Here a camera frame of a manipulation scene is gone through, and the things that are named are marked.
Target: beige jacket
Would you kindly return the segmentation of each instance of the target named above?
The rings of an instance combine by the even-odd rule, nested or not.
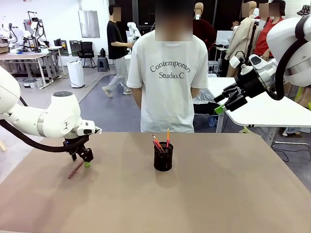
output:
[[[253,32],[253,23],[252,20],[255,18],[254,15],[251,15],[249,18],[245,18],[239,28],[234,32],[232,36],[232,41],[229,45],[227,54],[225,56],[226,60],[230,60],[237,51],[243,51],[245,55],[247,54],[248,45],[250,43],[252,32]],[[255,46],[258,30],[256,30],[254,35],[253,47]],[[243,57],[243,54],[239,52],[236,55],[238,58]]]

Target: shoe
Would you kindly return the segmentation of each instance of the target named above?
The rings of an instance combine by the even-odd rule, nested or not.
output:
[[[126,90],[123,91],[123,94],[124,94],[125,96],[131,95],[131,94],[132,94],[132,90],[131,90],[131,89],[126,89]]]
[[[103,86],[103,87],[102,87],[102,90],[105,92],[105,94],[106,94],[109,98],[112,98],[112,97],[113,97],[112,91],[111,91],[107,86]]]

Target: gray pants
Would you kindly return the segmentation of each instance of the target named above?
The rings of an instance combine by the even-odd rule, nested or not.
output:
[[[128,79],[128,73],[125,63],[125,58],[119,58],[113,60],[113,63],[115,64],[117,75],[113,77],[111,82],[108,84],[108,87],[110,90],[116,89],[118,84],[121,84],[124,90],[129,89],[129,87],[126,85],[127,79]]]

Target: black chair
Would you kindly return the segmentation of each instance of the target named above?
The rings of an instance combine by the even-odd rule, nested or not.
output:
[[[93,42],[82,42],[81,43],[81,51],[78,51],[78,56],[80,59],[80,61],[82,61],[82,58],[84,58],[84,65],[83,67],[85,67],[86,65],[86,59],[89,58],[91,61],[91,65],[92,68],[96,67],[96,64],[93,60],[94,56],[94,51],[93,51]]]

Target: black mesh pen cup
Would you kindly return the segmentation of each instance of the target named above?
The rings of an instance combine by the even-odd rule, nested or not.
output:
[[[166,142],[160,142],[160,145],[164,149],[165,153],[159,152],[159,150],[154,146],[155,149],[154,167],[158,171],[169,171],[172,168],[174,147],[172,144],[169,144],[169,147],[166,148]]]

